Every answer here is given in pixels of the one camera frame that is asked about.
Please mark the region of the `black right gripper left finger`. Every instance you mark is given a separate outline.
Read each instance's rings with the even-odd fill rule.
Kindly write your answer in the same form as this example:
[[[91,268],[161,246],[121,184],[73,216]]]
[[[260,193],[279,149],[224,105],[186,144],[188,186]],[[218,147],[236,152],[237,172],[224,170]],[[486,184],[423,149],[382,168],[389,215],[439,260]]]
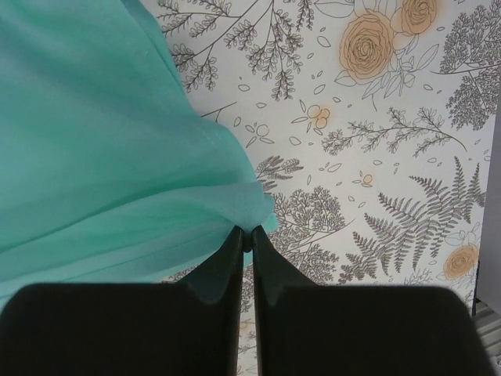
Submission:
[[[1,315],[4,375],[234,375],[243,231],[174,283],[32,284]]]

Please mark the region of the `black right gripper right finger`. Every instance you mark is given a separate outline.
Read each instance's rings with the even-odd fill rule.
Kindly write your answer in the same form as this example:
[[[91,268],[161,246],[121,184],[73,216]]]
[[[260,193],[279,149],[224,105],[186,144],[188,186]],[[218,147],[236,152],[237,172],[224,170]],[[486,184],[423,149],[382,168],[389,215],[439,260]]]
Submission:
[[[253,230],[261,375],[492,375],[466,306],[443,287],[319,285]]]

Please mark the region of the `teal t shirt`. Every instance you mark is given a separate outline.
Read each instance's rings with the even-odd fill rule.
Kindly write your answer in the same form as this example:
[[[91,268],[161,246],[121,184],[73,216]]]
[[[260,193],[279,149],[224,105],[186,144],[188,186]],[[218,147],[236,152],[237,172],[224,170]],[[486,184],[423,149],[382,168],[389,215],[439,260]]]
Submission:
[[[2,302],[35,283],[157,281],[235,226],[274,230],[273,209],[141,2],[2,2]]]

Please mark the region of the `floral tablecloth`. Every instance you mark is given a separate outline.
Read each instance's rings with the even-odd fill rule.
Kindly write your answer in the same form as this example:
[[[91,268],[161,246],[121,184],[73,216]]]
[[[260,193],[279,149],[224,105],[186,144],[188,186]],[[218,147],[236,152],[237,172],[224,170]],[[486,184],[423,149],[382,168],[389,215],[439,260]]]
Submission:
[[[497,1],[153,1],[181,83],[275,201],[318,284],[477,300],[500,79]]]

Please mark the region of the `aluminium frame rail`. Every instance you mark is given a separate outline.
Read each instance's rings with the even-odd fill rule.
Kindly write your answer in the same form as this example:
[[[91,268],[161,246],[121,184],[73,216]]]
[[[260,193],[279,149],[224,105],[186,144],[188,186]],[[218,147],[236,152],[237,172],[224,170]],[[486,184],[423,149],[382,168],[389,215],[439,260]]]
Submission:
[[[479,299],[474,301],[473,319],[496,375],[500,375],[500,315]]]

